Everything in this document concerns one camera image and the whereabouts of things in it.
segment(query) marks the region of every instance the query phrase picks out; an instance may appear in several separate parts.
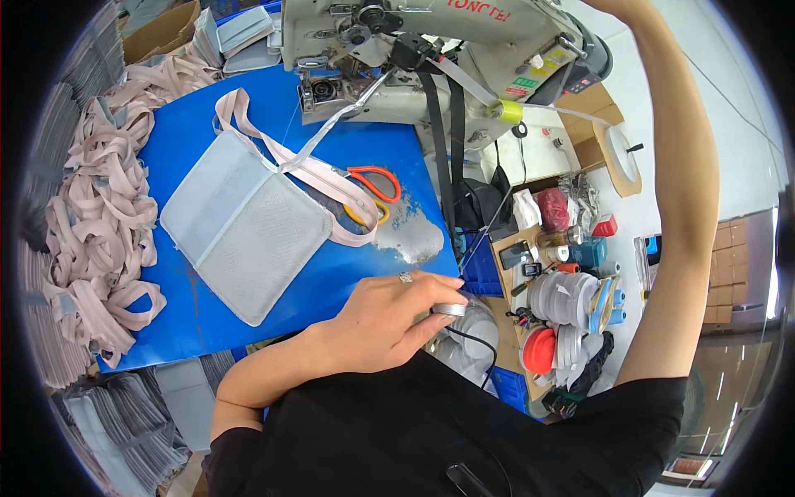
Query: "blue table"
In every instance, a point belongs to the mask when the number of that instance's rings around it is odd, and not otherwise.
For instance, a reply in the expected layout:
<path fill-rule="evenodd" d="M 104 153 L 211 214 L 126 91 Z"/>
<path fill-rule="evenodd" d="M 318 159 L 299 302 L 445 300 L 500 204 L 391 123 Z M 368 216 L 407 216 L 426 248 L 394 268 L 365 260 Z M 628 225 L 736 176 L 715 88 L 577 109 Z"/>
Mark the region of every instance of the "blue table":
<path fill-rule="evenodd" d="M 286 146 L 298 151 L 317 132 L 320 123 L 301 125 L 297 85 L 297 75 L 285 72 L 279 65 L 219 81 L 156 111 L 154 130 L 138 156 L 149 168 L 149 194 L 158 206 L 165 205 L 215 139 L 215 101 L 236 88 L 245 88 L 251 97 L 249 117 L 254 125 L 277 140 L 284 138 Z M 444 220 L 411 126 L 340 122 L 313 155 L 343 168 L 370 164 L 387 167 L 401 183 L 402 198 L 407 203 L 405 215 L 421 212 L 438 227 L 444 237 L 442 250 L 427 262 L 410 266 L 394 249 L 378 249 L 373 244 L 343 247 L 327 241 L 262 324 L 252 328 L 209 290 L 158 224 L 154 230 L 157 264 L 144 268 L 141 278 L 160 285 L 168 304 L 152 324 L 134 332 L 137 342 L 122 357 L 116 371 L 189 359 L 301 330 L 335 316 L 356 282 L 368 276 L 391 275 L 417 267 L 458 275 L 449 237 L 444 234 Z M 342 209 L 337 206 L 332 211 Z M 344 214 L 338 217 L 344 226 L 355 226 Z M 402 222 L 399 217 L 392 223 L 398 231 Z M 143 297 L 130 310 L 141 311 L 148 306 L 149 298 Z M 99 364 L 101 371 L 111 371 L 103 361 Z"/>

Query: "phone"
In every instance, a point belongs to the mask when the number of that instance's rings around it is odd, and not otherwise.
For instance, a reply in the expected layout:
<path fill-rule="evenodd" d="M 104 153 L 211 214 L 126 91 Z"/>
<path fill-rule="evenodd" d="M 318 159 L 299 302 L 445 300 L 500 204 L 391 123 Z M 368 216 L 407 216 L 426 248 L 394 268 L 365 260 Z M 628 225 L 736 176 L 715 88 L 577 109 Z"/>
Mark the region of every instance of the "phone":
<path fill-rule="evenodd" d="M 523 262 L 527 262 L 533 258 L 530 254 L 530 247 L 526 240 L 515 243 L 499 253 L 500 261 L 502 261 L 502 268 L 509 270 L 514 266 L 518 266 Z"/>

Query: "mesh pocket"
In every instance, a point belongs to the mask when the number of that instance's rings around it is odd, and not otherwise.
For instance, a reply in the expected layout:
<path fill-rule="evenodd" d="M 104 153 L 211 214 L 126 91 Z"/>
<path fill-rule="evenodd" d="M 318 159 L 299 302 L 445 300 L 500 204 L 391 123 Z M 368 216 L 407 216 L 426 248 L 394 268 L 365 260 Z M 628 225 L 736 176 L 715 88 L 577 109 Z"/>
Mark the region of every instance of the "mesh pocket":
<path fill-rule="evenodd" d="M 327 213 L 285 175 L 274 174 L 196 271 L 241 320 L 259 326 L 331 231 Z"/>

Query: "pink webbing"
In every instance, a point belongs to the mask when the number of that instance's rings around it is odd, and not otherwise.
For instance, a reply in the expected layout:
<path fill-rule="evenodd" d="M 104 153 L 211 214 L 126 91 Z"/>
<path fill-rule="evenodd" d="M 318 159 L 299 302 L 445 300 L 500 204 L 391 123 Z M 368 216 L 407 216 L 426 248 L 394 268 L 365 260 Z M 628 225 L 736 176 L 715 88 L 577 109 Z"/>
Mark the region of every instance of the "pink webbing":
<path fill-rule="evenodd" d="M 138 280 L 142 266 L 157 263 L 157 202 L 135 154 L 149 139 L 154 109 L 218 79 L 219 70 L 188 44 L 153 68 L 128 66 L 127 81 L 90 99 L 75 129 L 64 165 L 72 174 L 45 211 L 54 257 L 45 296 L 64 337 L 95 340 L 110 367 L 135 343 L 130 330 L 151 323 L 166 304 L 159 285 Z M 150 310 L 125 309 L 145 294 Z"/>
<path fill-rule="evenodd" d="M 261 138 L 279 165 L 295 157 L 296 154 L 292 150 L 276 142 L 267 134 L 262 133 L 249 121 L 247 116 L 249 101 L 248 93 L 242 88 L 230 91 L 221 97 L 215 104 L 215 113 L 218 115 L 221 129 L 234 130 L 255 150 L 257 150 L 257 147 L 244 134 Z M 235 121 L 242 134 L 232 126 L 232 115 L 235 116 Z M 313 157 L 308 157 L 303 164 L 289 173 L 316 188 L 325 196 L 350 207 L 360 219 L 364 220 L 366 228 L 369 230 L 365 235 L 351 233 L 337 222 L 336 217 L 332 213 L 324 208 L 332 222 L 332 234 L 329 236 L 332 242 L 349 247 L 361 247 L 373 241 L 375 230 L 378 227 L 378 208 L 375 206 L 373 199 L 360 187 L 334 173 L 327 165 Z"/>

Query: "sewing machine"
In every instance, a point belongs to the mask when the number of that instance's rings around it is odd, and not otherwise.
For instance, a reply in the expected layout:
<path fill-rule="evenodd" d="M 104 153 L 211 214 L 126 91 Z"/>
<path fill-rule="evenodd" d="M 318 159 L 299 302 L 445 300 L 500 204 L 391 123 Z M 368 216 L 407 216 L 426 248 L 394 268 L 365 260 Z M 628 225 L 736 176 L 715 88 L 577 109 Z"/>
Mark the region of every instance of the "sewing machine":
<path fill-rule="evenodd" d="M 427 90 L 415 69 L 441 73 L 432 77 L 448 143 L 445 75 L 463 86 L 465 147 L 477 150 L 521 118 L 511 103 L 550 104 L 607 77 L 612 65 L 604 42 L 559 0 L 288 0 L 282 8 L 284 67 L 301 78 L 302 122 L 328 119 L 370 88 L 346 119 L 413 124 L 426 153 Z"/>

